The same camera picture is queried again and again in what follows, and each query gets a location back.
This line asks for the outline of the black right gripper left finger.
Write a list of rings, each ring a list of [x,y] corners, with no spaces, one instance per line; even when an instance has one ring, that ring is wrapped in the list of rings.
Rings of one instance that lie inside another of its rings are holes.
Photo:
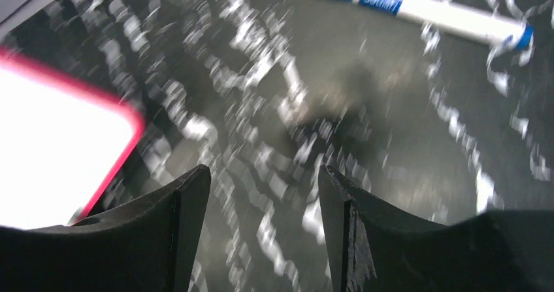
[[[198,165],[70,227],[2,227],[1,290],[187,291],[210,184]]]

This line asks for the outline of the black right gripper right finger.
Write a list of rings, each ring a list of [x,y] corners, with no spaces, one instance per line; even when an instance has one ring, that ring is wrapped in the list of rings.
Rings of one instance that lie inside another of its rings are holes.
[[[447,226],[332,167],[320,168],[318,184],[335,291],[553,290],[550,210],[493,210]]]

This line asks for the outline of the pink framed whiteboard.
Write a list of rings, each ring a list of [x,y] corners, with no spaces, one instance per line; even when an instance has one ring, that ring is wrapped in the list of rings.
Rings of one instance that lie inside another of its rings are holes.
[[[1,51],[1,225],[38,229],[86,217],[143,132],[113,95]]]

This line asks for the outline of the blue capped white marker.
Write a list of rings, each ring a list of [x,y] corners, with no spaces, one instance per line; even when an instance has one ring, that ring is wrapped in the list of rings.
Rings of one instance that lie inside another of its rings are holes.
[[[524,50],[530,46],[534,35],[533,27],[524,22],[447,1],[344,1],[387,12],[413,22],[430,23],[448,33],[489,46],[507,46],[514,50]]]

